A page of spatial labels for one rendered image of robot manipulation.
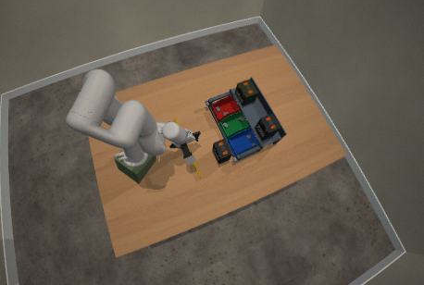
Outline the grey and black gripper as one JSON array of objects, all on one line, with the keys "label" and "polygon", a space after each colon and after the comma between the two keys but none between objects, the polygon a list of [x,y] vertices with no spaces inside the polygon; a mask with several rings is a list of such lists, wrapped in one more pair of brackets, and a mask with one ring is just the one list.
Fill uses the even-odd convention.
[{"label": "grey and black gripper", "polygon": [[[189,132],[188,132],[188,137],[187,137],[187,140],[186,140],[186,143],[188,144],[188,143],[191,143],[192,141],[194,141],[194,140],[196,140],[197,142],[198,142],[198,137],[200,136],[200,134],[201,134],[201,132],[200,131],[198,131],[198,132],[195,132],[195,133],[193,133],[191,130],[189,130]],[[173,143],[172,145],[170,145],[169,146],[170,148],[181,148],[181,146],[180,145],[178,145],[178,144],[176,144],[176,143]]]}]

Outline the grey metal shelf rack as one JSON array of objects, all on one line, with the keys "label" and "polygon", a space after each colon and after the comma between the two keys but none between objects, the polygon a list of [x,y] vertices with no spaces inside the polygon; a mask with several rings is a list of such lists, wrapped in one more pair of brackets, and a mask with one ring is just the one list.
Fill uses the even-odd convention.
[{"label": "grey metal shelf rack", "polygon": [[[214,120],[216,121],[216,123],[218,125],[218,128],[219,128],[219,130],[220,130],[223,138],[226,139],[226,141],[228,143],[228,139],[226,138],[226,136],[225,136],[222,128],[220,127],[219,122],[217,121],[217,119],[216,119],[216,117],[215,117],[215,115],[214,115],[211,107],[214,104],[213,102],[215,102],[215,101],[217,101],[219,99],[222,99],[224,97],[227,97],[227,96],[231,96],[232,95],[233,98],[234,98],[234,100],[236,101],[238,107],[241,109],[241,111],[243,113],[243,116],[245,117],[245,119],[246,119],[249,127],[251,128],[253,134],[255,135],[255,137],[256,137],[256,139],[257,139],[257,141],[259,143],[258,146],[254,147],[254,148],[252,148],[252,149],[250,149],[248,151],[245,151],[245,152],[243,152],[243,153],[241,153],[239,155],[234,156],[234,153],[232,152],[232,156],[233,156],[232,159],[233,159],[234,162],[238,161],[238,159],[241,158],[241,157],[242,158],[240,160],[246,158],[247,156],[249,156],[249,154],[250,155],[253,155],[253,154],[259,152],[266,145],[269,145],[271,143],[275,144],[276,141],[282,139],[287,134],[285,132],[284,128],[282,127],[282,125],[280,124],[279,120],[277,119],[276,115],[274,114],[273,110],[271,109],[270,105],[268,104],[268,101],[266,100],[266,98],[264,97],[264,95],[261,93],[260,89],[256,85],[256,82],[254,81],[254,79],[251,77],[250,80],[252,81],[252,83],[255,85],[257,91],[259,92],[256,100],[253,103],[251,103],[251,104],[242,106],[240,100],[238,99],[238,97],[237,97],[237,95],[235,93],[236,88],[230,89],[230,91],[227,92],[227,93],[223,93],[221,95],[212,97],[212,98],[210,98],[210,99],[208,99],[208,100],[205,101],[206,105],[208,105],[208,108],[209,108],[209,110],[210,110],[210,112],[211,112]],[[267,115],[270,115],[270,114],[273,114],[274,117],[277,119],[277,121],[279,122],[279,124],[281,126],[281,129],[274,136],[272,136],[272,137],[270,137],[270,138],[262,141],[260,139],[260,137],[259,137],[256,129],[255,129],[255,126],[256,126],[256,124],[258,123],[258,121],[262,117],[267,116]]]}]

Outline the red bin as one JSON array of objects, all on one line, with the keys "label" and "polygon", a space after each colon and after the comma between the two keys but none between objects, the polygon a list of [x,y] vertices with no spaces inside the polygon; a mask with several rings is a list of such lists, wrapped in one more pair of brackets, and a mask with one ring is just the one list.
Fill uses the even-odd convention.
[{"label": "red bin", "polygon": [[[215,109],[216,107],[219,107],[220,112],[217,112],[217,110]],[[232,95],[218,100],[216,103],[214,103],[212,105],[211,109],[212,109],[212,111],[213,111],[218,122],[220,122],[221,120],[223,120],[227,116],[230,116],[232,114],[235,114],[235,113],[241,111],[241,109],[238,107],[238,105],[237,105],[237,103],[234,100]],[[225,112],[228,112],[228,114],[226,114],[223,117],[223,113],[225,113]]]}]

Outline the green open bin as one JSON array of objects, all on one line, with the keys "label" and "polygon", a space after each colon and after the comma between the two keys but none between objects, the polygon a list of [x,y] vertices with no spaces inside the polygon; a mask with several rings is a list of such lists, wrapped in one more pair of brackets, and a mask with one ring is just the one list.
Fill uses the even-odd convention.
[{"label": "green open bin", "polygon": [[[243,130],[247,130],[250,128],[246,119],[244,118],[243,122],[241,122],[238,120],[239,117],[244,118],[242,111],[232,114],[230,116],[227,116],[226,118],[224,118],[223,120],[219,122],[219,125],[222,128],[227,139],[229,139],[230,137],[232,137],[238,132],[241,132]],[[224,122],[229,125],[227,129],[224,128],[223,126]]]}]

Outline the blue open bin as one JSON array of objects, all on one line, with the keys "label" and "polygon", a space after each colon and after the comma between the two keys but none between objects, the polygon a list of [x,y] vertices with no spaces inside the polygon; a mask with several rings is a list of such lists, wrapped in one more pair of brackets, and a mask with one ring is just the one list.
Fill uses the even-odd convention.
[{"label": "blue open bin", "polygon": [[[250,139],[246,138],[246,136],[248,134],[251,135]],[[259,145],[255,135],[253,134],[253,132],[251,130],[251,128],[236,133],[235,135],[233,135],[232,137],[230,137],[228,139],[228,143],[231,147],[231,150],[234,153],[234,156],[239,155],[239,154],[241,154],[245,151],[248,151],[256,145]],[[251,145],[252,143],[255,143],[256,145],[252,146]]]}]

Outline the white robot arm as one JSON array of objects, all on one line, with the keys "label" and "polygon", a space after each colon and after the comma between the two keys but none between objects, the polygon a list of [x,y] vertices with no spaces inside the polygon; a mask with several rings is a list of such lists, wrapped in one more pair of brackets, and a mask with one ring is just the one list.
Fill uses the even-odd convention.
[{"label": "white robot arm", "polygon": [[[122,148],[124,151],[116,157],[122,156],[118,160],[124,159],[130,167],[142,165],[148,155],[164,154],[165,138],[181,145],[188,166],[196,162],[186,143],[189,130],[175,122],[156,122],[142,103],[130,100],[122,104],[115,93],[116,83],[108,72],[102,69],[88,72],[66,117],[69,127]],[[110,129],[101,127],[103,121],[111,126]]]}]

